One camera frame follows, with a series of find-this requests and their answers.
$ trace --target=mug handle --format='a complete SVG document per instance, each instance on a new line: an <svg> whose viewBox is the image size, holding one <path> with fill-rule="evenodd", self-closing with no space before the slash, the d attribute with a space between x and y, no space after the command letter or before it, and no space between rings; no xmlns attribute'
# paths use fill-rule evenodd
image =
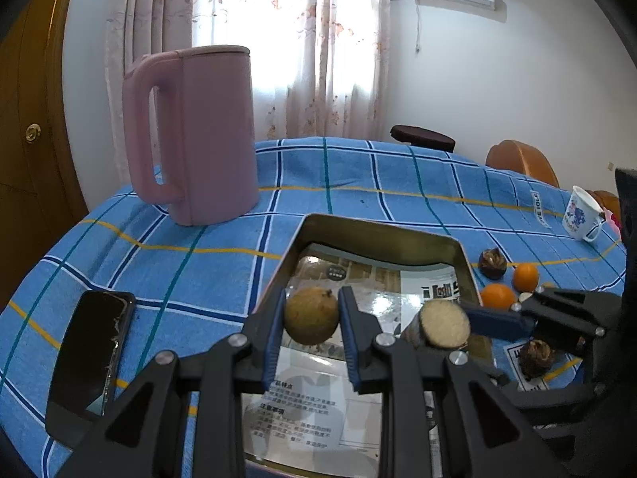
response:
<svg viewBox="0 0 637 478"><path fill-rule="evenodd" d="M590 230L588 230L588 232L587 232L587 233L586 233L586 235L584 236L584 240L585 240L585 241L587 241L587 242L589 242L589 243L591 243L591 242L593 242L595 239L597 239L597 238L600 236L600 233L601 233L601 227L602 227L602 225L603 225L604 223L605 223L605 221L604 221L603 219L598 219L598 223L597 223L597 224L596 224L593 228L591 228ZM593 232L593 231L595 231L595 230L597 230L597 231L595 232L595 235L594 235L593 237L589 237L589 236L590 236L590 233L591 233L591 232Z"/></svg>
<svg viewBox="0 0 637 478"><path fill-rule="evenodd" d="M166 101L173 107L172 116L179 117L176 90L181 66L175 51L144 56L123 80L123 128L131 183L137 195L150 204L169 204L184 197L178 186L160 185L155 179L149 119L149 93L155 86L169 97Z"/></svg>

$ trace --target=small orange fruit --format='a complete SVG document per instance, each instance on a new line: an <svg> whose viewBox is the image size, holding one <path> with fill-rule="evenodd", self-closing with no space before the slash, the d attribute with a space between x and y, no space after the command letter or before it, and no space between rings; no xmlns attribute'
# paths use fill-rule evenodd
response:
<svg viewBox="0 0 637 478"><path fill-rule="evenodd" d="M522 263L514 271L514 287L519 292L531 293L535 291L539 282L539 271L535 265Z"/></svg>
<svg viewBox="0 0 637 478"><path fill-rule="evenodd" d="M498 282L487 285L481 292L482 303L493 309L509 309L516 302L514 290Z"/></svg>

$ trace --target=white wall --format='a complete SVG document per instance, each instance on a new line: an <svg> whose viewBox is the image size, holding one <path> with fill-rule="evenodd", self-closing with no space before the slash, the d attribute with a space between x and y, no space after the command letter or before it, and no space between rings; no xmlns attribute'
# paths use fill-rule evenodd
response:
<svg viewBox="0 0 637 478"><path fill-rule="evenodd" d="M505 138L539 148L562 188L615 191L608 163L637 167L637 69L593 0L499 0L496 12L391 3L387 132L419 125L484 163Z"/></svg>
<svg viewBox="0 0 637 478"><path fill-rule="evenodd" d="M104 80L108 0L71 0L63 50L66 129L89 210L119 187Z"/></svg>

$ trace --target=curtain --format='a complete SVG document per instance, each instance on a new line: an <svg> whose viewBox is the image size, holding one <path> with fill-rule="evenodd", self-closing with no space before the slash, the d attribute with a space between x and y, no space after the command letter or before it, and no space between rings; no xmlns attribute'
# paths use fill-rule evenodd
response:
<svg viewBox="0 0 637 478"><path fill-rule="evenodd" d="M384 138L389 0L110 0L105 75L122 183L123 74L144 54L207 44L250 49L256 140Z"/></svg>

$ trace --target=cracked phone screen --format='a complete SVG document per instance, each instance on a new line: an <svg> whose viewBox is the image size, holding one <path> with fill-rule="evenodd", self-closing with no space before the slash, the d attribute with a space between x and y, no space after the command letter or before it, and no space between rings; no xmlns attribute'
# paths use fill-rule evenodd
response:
<svg viewBox="0 0 637 478"><path fill-rule="evenodd" d="M103 415L113 397L124 334L120 321L128 306L127 300L109 292L82 296L60 348L51 400L84 418Z"/></svg>

